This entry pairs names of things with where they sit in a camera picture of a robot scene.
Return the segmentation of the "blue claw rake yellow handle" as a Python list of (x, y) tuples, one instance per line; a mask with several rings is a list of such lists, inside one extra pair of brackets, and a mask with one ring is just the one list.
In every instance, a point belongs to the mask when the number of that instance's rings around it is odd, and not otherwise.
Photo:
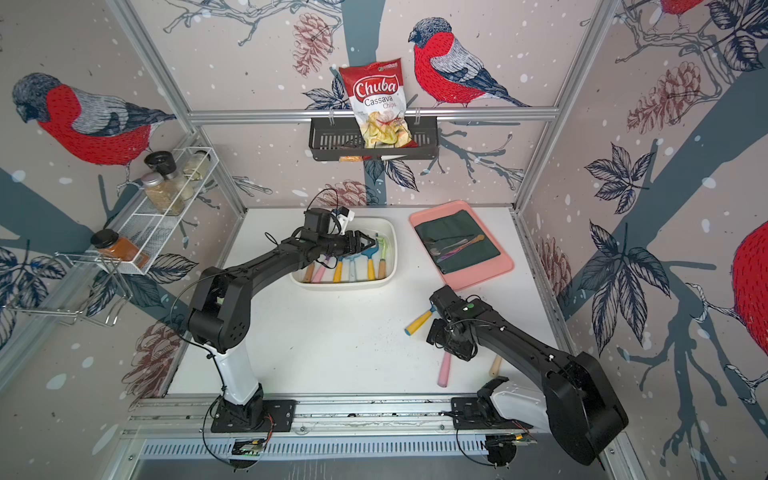
[(376, 279), (373, 257), (378, 251), (379, 251), (379, 246), (374, 245), (362, 252), (362, 255), (365, 256), (367, 259), (367, 280), (368, 281), (374, 281)]

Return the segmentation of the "purple rake pink handle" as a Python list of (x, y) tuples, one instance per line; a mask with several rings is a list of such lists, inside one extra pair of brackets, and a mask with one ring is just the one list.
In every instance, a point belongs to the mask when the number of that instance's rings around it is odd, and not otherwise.
[(446, 388), (450, 379), (452, 355), (449, 352), (445, 352), (440, 365), (439, 375), (437, 379), (437, 385), (440, 388)]
[(311, 277), (311, 283), (321, 283), (325, 272), (327, 270), (327, 262), (329, 258), (324, 257), (322, 260), (317, 261), (317, 266), (314, 268), (313, 276)]

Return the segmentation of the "light blue rake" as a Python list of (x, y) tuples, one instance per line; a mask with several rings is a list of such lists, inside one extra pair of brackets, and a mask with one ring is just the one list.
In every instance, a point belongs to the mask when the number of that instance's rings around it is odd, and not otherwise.
[(350, 256), (349, 257), (349, 272), (348, 272), (348, 282), (349, 283), (355, 283), (357, 281), (357, 260), (358, 256)]

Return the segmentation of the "teal rake yellow handle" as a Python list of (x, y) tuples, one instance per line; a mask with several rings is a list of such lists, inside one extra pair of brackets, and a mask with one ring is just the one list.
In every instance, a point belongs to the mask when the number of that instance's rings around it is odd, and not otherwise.
[(435, 312), (435, 306), (431, 305), (425, 313), (421, 314), (418, 318), (407, 325), (404, 329), (404, 332), (408, 336), (413, 336), (432, 317)]

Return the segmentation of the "green rake wooden handle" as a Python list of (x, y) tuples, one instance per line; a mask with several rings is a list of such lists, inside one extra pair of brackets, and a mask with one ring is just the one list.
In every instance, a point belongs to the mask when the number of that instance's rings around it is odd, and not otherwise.
[(313, 278), (313, 276), (314, 276), (314, 270), (315, 270), (315, 263), (314, 263), (314, 262), (312, 262), (312, 263), (311, 263), (311, 264), (310, 264), (310, 265), (307, 267), (307, 269), (306, 269), (306, 271), (305, 271), (305, 273), (304, 273), (304, 276), (303, 276), (303, 279), (302, 279), (302, 282), (303, 282), (303, 283), (311, 283), (311, 282), (312, 282), (312, 278)]

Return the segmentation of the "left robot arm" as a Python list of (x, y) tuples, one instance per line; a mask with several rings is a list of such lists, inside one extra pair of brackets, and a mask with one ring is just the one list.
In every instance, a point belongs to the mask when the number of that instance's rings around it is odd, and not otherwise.
[(262, 394), (247, 349), (241, 345), (250, 328), (253, 297), (322, 256), (340, 260), (376, 245), (375, 238), (358, 230), (331, 234), (298, 228), (251, 261), (204, 271), (190, 300), (187, 330), (196, 344), (209, 349), (226, 402), (245, 406)]

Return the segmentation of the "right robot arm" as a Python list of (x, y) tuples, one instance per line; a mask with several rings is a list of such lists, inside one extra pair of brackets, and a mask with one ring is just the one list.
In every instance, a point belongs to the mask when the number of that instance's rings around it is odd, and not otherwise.
[(624, 407), (592, 355), (551, 347), (480, 297), (464, 299), (448, 285), (436, 290), (430, 303), (438, 317), (427, 342), (466, 362), (484, 347), (520, 371), (543, 394), (547, 426), (576, 462), (593, 463), (628, 426)]

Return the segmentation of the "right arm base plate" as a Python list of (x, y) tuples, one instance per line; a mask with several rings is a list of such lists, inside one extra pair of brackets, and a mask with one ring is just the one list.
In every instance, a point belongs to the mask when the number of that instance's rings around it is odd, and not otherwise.
[(499, 376), (483, 385), (473, 397), (453, 397), (451, 410), (446, 413), (453, 419), (455, 430), (517, 428), (527, 430), (533, 425), (520, 419), (502, 414), (492, 403), (491, 395), (508, 382), (509, 378)]

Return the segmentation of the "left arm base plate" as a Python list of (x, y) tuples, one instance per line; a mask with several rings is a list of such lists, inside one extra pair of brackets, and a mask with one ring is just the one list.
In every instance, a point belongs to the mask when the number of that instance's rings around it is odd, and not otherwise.
[(213, 409), (212, 433), (273, 433), (291, 430), (297, 402), (254, 397), (244, 405), (221, 400)]

